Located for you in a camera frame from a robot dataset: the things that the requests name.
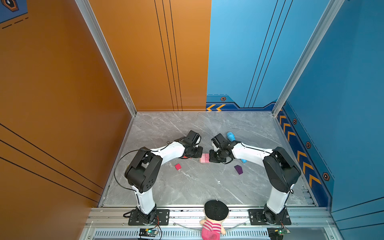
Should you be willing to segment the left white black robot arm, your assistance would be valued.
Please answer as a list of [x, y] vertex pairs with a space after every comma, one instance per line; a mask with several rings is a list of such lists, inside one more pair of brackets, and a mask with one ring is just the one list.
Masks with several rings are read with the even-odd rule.
[[157, 206], [153, 198], [154, 186], [160, 168], [174, 159], [198, 159], [203, 154], [199, 146], [201, 136], [194, 132], [157, 149], [140, 148], [125, 171], [127, 179], [137, 199], [136, 211], [147, 223], [156, 217]]

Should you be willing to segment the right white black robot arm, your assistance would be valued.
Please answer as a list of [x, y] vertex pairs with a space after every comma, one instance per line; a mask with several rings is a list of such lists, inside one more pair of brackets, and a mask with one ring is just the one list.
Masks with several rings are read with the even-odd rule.
[[294, 186], [301, 176], [298, 164], [282, 147], [263, 149], [246, 145], [240, 141], [230, 141], [222, 134], [212, 138], [214, 146], [210, 150], [209, 160], [212, 163], [228, 164], [227, 158], [246, 160], [265, 168], [270, 184], [270, 197], [264, 207], [264, 221], [270, 225], [281, 223], [287, 219], [286, 203], [294, 193]]

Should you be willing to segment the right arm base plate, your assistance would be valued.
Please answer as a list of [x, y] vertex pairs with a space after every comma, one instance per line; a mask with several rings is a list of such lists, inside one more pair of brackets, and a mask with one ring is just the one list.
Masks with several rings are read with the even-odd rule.
[[271, 210], [249, 209], [249, 219], [252, 226], [256, 225], [284, 225], [292, 224], [288, 209], [284, 208], [279, 214], [275, 214]]

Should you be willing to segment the left green circuit board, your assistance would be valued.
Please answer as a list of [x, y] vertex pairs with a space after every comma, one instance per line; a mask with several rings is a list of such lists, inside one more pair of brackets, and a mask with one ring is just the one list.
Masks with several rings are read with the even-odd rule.
[[138, 238], [142, 240], [154, 240], [160, 236], [158, 229], [143, 229], [139, 230]]

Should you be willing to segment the blue toy microphone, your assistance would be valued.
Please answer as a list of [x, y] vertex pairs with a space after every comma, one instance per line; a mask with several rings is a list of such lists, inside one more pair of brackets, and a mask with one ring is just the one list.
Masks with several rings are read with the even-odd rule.
[[235, 135], [234, 135], [232, 132], [228, 132], [228, 133], [227, 133], [227, 138], [228, 138], [228, 140], [229, 140], [230, 142], [236, 140]]

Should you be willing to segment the doll with black hat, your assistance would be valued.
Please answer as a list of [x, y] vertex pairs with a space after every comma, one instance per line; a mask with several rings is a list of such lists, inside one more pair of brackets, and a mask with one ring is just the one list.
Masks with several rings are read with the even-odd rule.
[[226, 234], [222, 223], [229, 216], [229, 208], [219, 200], [209, 200], [204, 205], [205, 219], [200, 221], [202, 225], [203, 240], [219, 240]]

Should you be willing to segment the green circuit board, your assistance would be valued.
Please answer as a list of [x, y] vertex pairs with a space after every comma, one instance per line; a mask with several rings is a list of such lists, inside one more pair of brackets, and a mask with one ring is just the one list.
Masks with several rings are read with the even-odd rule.
[[142, 240], [154, 240], [160, 236], [158, 229], [143, 229], [139, 230], [138, 238]]
[[291, 233], [289, 229], [270, 229], [268, 228], [268, 235], [271, 240], [283, 240], [285, 235]]

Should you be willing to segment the purple wood block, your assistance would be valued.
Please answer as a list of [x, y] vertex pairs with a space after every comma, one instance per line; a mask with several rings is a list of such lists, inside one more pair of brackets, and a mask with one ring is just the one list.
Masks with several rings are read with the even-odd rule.
[[236, 165], [236, 166], [234, 166], [234, 168], [235, 168], [235, 170], [237, 171], [237, 173], [238, 173], [239, 175], [243, 174], [243, 169], [242, 169], [241, 166]]

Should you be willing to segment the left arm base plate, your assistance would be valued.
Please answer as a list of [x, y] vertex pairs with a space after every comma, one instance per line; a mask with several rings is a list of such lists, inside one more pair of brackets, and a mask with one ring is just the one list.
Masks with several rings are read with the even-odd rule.
[[167, 226], [169, 224], [170, 210], [153, 209], [148, 215], [139, 209], [132, 210], [129, 214], [129, 226]]

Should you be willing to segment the right green circuit board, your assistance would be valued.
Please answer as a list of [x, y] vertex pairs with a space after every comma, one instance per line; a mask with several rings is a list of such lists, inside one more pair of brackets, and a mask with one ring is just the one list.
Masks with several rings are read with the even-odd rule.
[[270, 229], [268, 228], [268, 235], [271, 240], [283, 240], [285, 235], [291, 233], [289, 229]]

